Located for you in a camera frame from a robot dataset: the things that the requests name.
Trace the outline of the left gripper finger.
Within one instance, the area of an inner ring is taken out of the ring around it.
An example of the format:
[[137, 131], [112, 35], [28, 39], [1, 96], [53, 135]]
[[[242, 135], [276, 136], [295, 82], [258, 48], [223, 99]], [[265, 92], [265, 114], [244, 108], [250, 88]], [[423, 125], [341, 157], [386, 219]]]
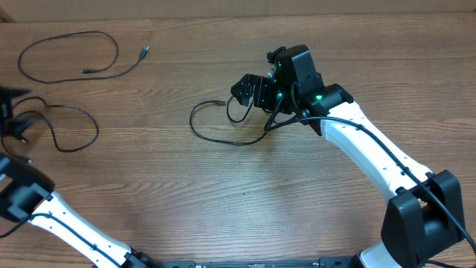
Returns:
[[7, 135], [11, 135], [19, 141], [26, 141], [27, 139], [23, 136], [23, 132], [35, 123], [35, 118], [11, 119], [7, 122]]
[[14, 89], [14, 88], [5, 89], [5, 97], [10, 100], [13, 98], [21, 97], [29, 93], [30, 93], [30, 89]]

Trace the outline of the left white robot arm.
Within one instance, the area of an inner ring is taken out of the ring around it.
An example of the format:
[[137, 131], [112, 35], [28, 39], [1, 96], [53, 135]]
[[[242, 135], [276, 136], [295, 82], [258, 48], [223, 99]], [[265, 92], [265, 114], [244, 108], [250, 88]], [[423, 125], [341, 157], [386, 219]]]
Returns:
[[12, 99], [28, 94], [28, 89], [1, 87], [1, 178], [10, 182], [1, 190], [1, 217], [15, 226], [1, 235], [14, 233], [29, 223], [57, 236], [76, 249], [96, 267], [160, 267], [160, 263], [143, 252], [115, 240], [90, 224], [72, 209], [44, 173], [32, 167], [31, 160], [8, 150], [4, 139], [11, 136], [22, 143], [23, 132], [36, 122], [13, 115]]

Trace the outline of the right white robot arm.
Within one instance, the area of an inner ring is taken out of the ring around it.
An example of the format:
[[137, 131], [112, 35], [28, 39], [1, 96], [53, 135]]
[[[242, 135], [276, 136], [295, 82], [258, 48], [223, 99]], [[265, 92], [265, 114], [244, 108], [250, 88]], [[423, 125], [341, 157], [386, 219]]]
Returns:
[[460, 183], [449, 171], [432, 172], [379, 131], [353, 96], [326, 85], [305, 45], [267, 55], [267, 76], [244, 75], [231, 87], [243, 106], [290, 115], [340, 148], [380, 191], [387, 206], [380, 241], [356, 254], [352, 267], [421, 267], [462, 240]]

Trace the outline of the black cable silver plugs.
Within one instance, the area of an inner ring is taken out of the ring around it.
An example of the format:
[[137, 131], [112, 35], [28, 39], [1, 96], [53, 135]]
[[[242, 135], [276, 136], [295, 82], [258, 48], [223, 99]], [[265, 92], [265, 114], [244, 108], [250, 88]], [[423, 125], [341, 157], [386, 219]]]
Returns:
[[225, 117], [227, 120], [232, 124], [241, 124], [244, 123], [250, 114], [251, 111], [251, 104], [247, 105], [245, 108], [244, 114], [235, 119], [230, 114], [230, 106], [231, 102], [235, 100], [235, 97], [229, 97], [227, 100], [205, 100], [202, 102], [197, 103], [190, 111], [190, 115], [188, 118], [189, 128], [192, 134], [194, 134], [197, 138], [200, 138], [204, 141], [209, 141], [217, 144], [226, 144], [235, 147], [244, 147], [249, 146], [252, 144], [256, 144], [259, 141], [262, 141], [268, 134], [267, 131], [262, 131], [256, 137], [253, 137], [249, 140], [236, 140], [233, 138], [226, 138], [224, 136], [217, 136], [213, 134], [212, 130], [206, 130], [205, 127], [198, 127], [196, 125], [196, 118], [199, 112], [201, 112], [205, 108], [211, 108], [212, 106], [215, 107], [222, 107], [225, 110]]

